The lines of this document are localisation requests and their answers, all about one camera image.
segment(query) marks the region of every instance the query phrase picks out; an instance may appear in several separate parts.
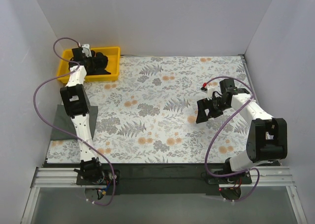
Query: white backdrop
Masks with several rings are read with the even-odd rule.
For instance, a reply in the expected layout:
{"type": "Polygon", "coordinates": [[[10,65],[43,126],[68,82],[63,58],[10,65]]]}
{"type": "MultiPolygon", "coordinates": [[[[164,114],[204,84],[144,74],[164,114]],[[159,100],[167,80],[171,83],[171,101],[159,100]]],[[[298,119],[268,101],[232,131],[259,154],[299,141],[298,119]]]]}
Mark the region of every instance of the white backdrop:
{"type": "Polygon", "coordinates": [[[315,223],[315,1],[273,0],[245,54],[259,102],[288,126],[288,156],[308,223],[315,223]]]}
{"type": "MultiPolygon", "coordinates": [[[[20,223],[37,166],[45,160],[48,126],[37,117],[36,87],[56,74],[56,36],[36,0],[0,0],[0,223],[20,223]]],[[[60,84],[38,93],[38,107],[52,121],[60,84]]]]}
{"type": "Polygon", "coordinates": [[[245,53],[271,0],[37,0],[57,37],[122,54],[245,53]]]}

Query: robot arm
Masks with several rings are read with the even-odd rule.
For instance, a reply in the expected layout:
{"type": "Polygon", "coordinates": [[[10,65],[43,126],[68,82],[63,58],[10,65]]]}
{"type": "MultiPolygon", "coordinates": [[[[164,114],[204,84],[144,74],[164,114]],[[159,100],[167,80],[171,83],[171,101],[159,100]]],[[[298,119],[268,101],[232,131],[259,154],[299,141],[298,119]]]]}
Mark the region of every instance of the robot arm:
{"type": "MultiPolygon", "coordinates": [[[[91,58],[90,46],[72,49],[76,61],[87,62],[91,58]]],[[[60,89],[64,108],[68,116],[71,117],[76,134],[88,144],[93,146],[90,131],[90,102],[83,87],[84,78],[87,71],[84,65],[73,65],[69,67],[74,71],[70,75],[68,83],[60,89]]],[[[86,146],[82,141],[78,141],[80,147],[80,170],[75,169],[83,179],[98,184],[104,179],[101,163],[97,154],[86,146]]]]}
{"type": "MultiPolygon", "coordinates": [[[[201,88],[208,94],[207,98],[199,100],[196,123],[206,122],[216,118],[228,108],[240,109],[251,99],[246,89],[235,87],[233,79],[220,81],[222,95],[215,96],[211,86],[201,88]]],[[[250,125],[246,150],[228,158],[224,164],[224,173],[241,171],[273,160],[284,159],[287,155],[286,122],[282,118],[274,118],[266,113],[255,102],[251,101],[241,111],[241,116],[250,125]]]]}

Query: yellow plastic bin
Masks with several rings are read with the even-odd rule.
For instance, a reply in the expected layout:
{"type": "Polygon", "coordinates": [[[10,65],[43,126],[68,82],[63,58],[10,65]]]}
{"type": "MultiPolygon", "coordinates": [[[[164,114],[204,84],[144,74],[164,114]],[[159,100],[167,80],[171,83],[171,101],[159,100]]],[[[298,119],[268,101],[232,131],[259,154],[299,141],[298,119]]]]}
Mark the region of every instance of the yellow plastic bin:
{"type": "MultiPolygon", "coordinates": [[[[108,57],[108,64],[105,70],[110,72],[110,75],[87,75],[85,82],[93,81],[114,81],[118,80],[119,76],[119,60],[120,60],[120,47],[106,47],[106,48],[91,48],[95,52],[101,52],[108,57]]],[[[71,49],[66,49],[63,52],[63,58],[71,59],[73,57],[71,49]]],[[[69,73],[68,62],[61,60],[58,67],[57,76],[69,73]]],[[[69,76],[58,78],[64,84],[68,83],[69,76]]]]}

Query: floral pattern mat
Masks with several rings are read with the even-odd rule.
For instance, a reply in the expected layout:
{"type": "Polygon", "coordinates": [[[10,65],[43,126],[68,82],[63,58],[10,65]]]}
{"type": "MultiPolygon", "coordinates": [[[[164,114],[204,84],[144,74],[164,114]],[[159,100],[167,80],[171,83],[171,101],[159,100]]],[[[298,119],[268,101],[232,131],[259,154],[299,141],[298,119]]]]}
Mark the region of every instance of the floral pattern mat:
{"type": "MultiPolygon", "coordinates": [[[[196,124],[197,101],[206,97],[202,84],[220,75],[248,84],[240,57],[122,57],[120,69],[118,81],[84,84],[91,105],[98,106],[94,147],[113,163],[203,162],[212,137],[234,110],[196,124]]],[[[219,80],[212,85],[220,91],[219,80]]],[[[243,151],[248,128],[237,115],[218,136],[209,162],[243,151]]],[[[48,163],[79,158],[76,140],[50,142],[48,163]]]]}

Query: wire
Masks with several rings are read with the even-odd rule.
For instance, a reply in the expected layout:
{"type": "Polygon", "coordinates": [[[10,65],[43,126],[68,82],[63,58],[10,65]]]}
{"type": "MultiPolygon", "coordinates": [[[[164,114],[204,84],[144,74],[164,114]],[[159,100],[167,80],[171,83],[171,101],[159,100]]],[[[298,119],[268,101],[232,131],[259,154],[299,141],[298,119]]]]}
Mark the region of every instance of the wire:
{"type": "Polygon", "coordinates": [[[57,40],[55,41],[55,43],[54,43],[54,45],[53,45],[54,53],[57,55],[57,57],[59,57],[60,59],[66,61],[66,62],[78,64],[78,67],[77,67],[74,71],[71,71],[71,72],[69,72],[69,73],[67,73],[67,74],[64,74],[64,75],[61,75],[61,76],[53,77],[53,78],[51,78],[51,79],[49,79],[49,80],[46,80],[46,81],[44,81],[43,83],[41,83],[41,84],[36,88],[36,90],[35,90],[35,92],[34,92],[34,95],[33,95],[34,109],[35,109],[36,114],[39,116],[39,118],[40,118],[44,123],[46,123],[47,125],[49,125],[50,127],[54,128],[54,129],[57,129],[57,130],[59,130],[59,131],[61,131],[61,132],[63,132],[63,133],[66,133],[66,134],[68,134],[68,135],[71,135],[72,137],[74,137],[74,138],[76,138],[76,139],[82,141],[86,146],[88,146],[90,149],[92,149],[94,152],[96,152],[97,154],[99,154],[100,156],[102,156],[102,157],[107,161],[107,163],[108,163],[108,165],[110,166],[110,169],[111,169],[111,171],[112,171],[112,174],[113,174],[113,183],[114,183],[114,184],[113,184],[113,193],[112,193],[112,195],[111,195],[111,197],[110,197],[108,203],[103,204],[103,203],[99,203],[99,202],[95,202],[95,201],[93,201],[93,203],[98,204],[98,205],[101,205],[101,206],[108,206],[108,205],[111,204],[111,202],[113,201],[114,194],[115,194],[115,189],[116,189],[115,172],[114,172],[113,165],[110,163],[110,161],[108,160],[107,157],[105,157],[102,153],[100,153],[98,150],[96,150],[93,146],[91,146],[90,144],[88,144],[86,141],[84,141],[83,139],[81,139],[80,137],[78,137],[76,134],[73,134],[73,133],[70,133],[70,132],[68,132],[68,131],[66,131],[66,130],[64,130],[64,129],[58,128],[58,127],[54,126],[53,124],[51,124],[49,121],[47,121],[47,120],[40,114],[40,112],[39,112],[39,110],[38,110],[38,108],[37,108],[37,105],[36,105],[36,95],[37,95],[37,92],[39,91],[39,89],[40,89],[43,85],[47,84],[47,83],[50,82],[50,81],[56,80],[56,79],[58,79],[58,78],[61,78],[61,77],[70,75],[70,74],[74,73],[76,70],[78,70],[79,67],[80,67],[80,64],[79,64],[78,62],[70,61],[70,60],[64,59],[64,58],[62,58],[62,57],[56,52],[56,49],[55,49],[56,44],[57,44],[60,40],[62,40],[62,39],[69,39],[69,40],[72,40],[72,41],[76,42],[76,44],[77,44],[79,47],[81,46],[78,41],[76,41],[76,40],[74,40],[74,39],[72,39],[72,38],[69,38],[69,37],[59,38],[59,39],[57,39],[57,40]]]}
{"type": "Polygon", "coordinates": [[[105,174],[104,174],[104,172],[102,172],[103,173],[103,179],[100,181],[100,182],[92,182],[93,184],[95,184],[95,185],[99,185],[99,184],[101,184],[101,183],[103,183],[103,181],[104,181],[104,179],[105,179],[105,174]]]}
{"type": "Polygon", "coordinates": [[[237,188],[240,188],[240,187],[241,187],[241,184],[242,184],[242,178],[240,178],[240,184],[238,185],[237,188]]]}
{"type": "Polygon", "coordinates": [[[214,93],[217,93],[219,96],[222,96],[222,94],[220,94],[218,91],[213,91],[212,95],[214,95],[214,93]]]}
{"type": "Polygon", "coordinates": [[[107,185],[107,187],[106,187],[106,189],[105,189],[105,192],[108,191],[108,188],[110,187],[110,183],[108,183],[108,185],[107,185]]]}
{"type": "MultiPolygon", "coordinates": [[[[214,135],[214,137],[212,138],[212,140],[211,140],[211,142],[210,142],[210,144],[209,144],[207,153],[206,153],[206,157],[205,157],[205,169],[206,169],[206,172],[207,172],[209,175],[213,176],[213,177],[225,178],[225,177],[235,176],[235,175],[238,175],[238,174],[241,174],[241,173],[244,173],[244,172],[249,172],[250,170],[257,170],[257,173],[258,173],[258,178],[257,178],[257,180],[259,181],[260,173],[259,173],[258,169],[255,168],[255,167],[251,168],[250,170],[245,169],[245,170],[241,170],[241,171],[237,171],[237,172],[233,172],[233,173],[225,174],[225,175],[217,175],[217,174],[214,174],[214,173],[212,173],[212,172],[209,170],[209,168],[208,168],[207,162],[208,162],[209,153],[210,153],[211,147],[213,146],[213,144],[214,144],[216,138],[218,137],[218,135],[220,134],[220,132],[223,130],[223,128],[227,125],[227,123],[229,123],[229,121],[231,121],[233,117],[235,117],[240,111],[242,111],[243,108],[245,108],[245,107],[251,102],[251,100],[254,98],[252,89],[251,89],[246,83],[244,83],[243,81],[241,81],[241,80],[239,80],[239,79],[236,79],[236,78],[234,78],[234,77],[218,76],[218,77],[215,77],[215,78],[212,78],[211,80],[209,80],[209,81],[206,83],[206,86],[207,86],[211,81],[214,81],[214,80],[220,79],[220,78],[233,79],[233,80],[236,80],[236,81],[240,82],[241,84],[245,85],[245,86],[249,89],[249,91],[252,93],[252,96],[251,96],[251,98],[250,98],[246,103],[244,103],[244,105],[242,105],[238,110],[236,110],[236,111],[222,124],[222,126],[219,128],[219,130],[217,131],[217,133],[216,133],[216,134],[214,135]]],[[[253,189],[252,189],[252,190],[249,192],[249,194],[246,195],[244,198],[248,197],[248,196],[255,190],[257,184],[258,184],[258,182],[256,182],[256,184],[254,185],[253,189]]]]}
{"type": "Polygon", "coordinates": [[[233,190],[234,187],[237,185],[237,182],[238,182],[238,181],[236,181],[235,184],[234,184],[232,187],[229,187],[228,189],[233,190]]]}
{"type": "Polygon", "coordinates": [[[98,199],[98,200],[100,200],[100,199],[101,199],[101,197],[99,196],[99,192],[98,192],[98,190],[96,190],[96,193],[97,193],[97,199],[98,199]]]}

